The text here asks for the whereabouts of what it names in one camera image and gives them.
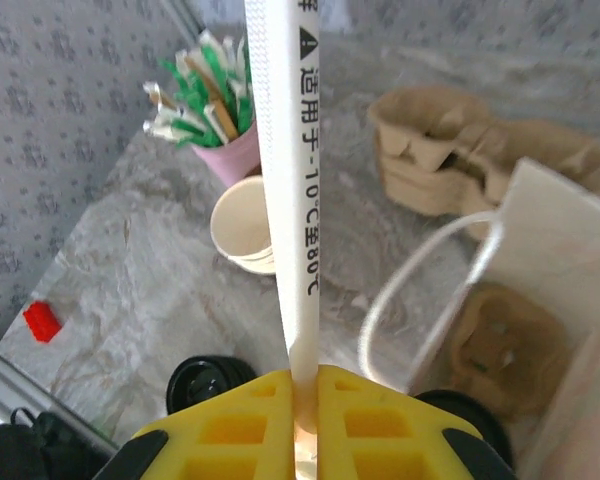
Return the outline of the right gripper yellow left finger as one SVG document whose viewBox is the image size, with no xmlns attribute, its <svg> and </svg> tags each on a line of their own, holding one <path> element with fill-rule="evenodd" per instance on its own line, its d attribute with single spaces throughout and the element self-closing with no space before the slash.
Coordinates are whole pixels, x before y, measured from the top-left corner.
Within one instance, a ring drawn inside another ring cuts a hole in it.
<svg viewBox="0 0 600 480">
<path fill-rule="evenodd" d="M 293 387 L 275 371 L 140 429 L 98 479 L 293 479 Z"/>
</svg>

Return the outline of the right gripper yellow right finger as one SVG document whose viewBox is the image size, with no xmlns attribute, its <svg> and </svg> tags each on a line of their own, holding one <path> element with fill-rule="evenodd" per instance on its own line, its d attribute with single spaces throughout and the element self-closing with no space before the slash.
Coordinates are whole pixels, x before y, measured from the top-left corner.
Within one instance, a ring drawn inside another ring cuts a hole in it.
<svg viewBox="0 0 600 480">
<path fill-rule="evenodd" d="M 465 419 L 322 365 L 317 377 L 319 479 L 514 479 Z"/>
</svg>

